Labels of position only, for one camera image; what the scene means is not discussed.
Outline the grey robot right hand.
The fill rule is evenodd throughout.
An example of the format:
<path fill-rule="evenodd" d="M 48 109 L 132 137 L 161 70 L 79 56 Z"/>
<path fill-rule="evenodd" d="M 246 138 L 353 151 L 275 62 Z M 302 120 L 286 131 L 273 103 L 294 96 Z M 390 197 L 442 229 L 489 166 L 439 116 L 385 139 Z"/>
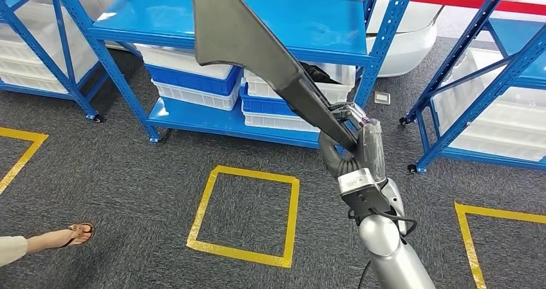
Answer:
<path fill-rule="evenodd" d="M 357 137 L 356 151 L 351 156 L 341 156 L 335 148 L 338 143 L 326 133 L 319 134 L 319 150 L 326 167 L 338 178 L 359 169 L 367 168 L 374 181 L 383 187 L 387 181 L 381 123 L 370 118 L 353 102 L 338 102 L 332 114 L 341 124 L 350 121 Z"/>

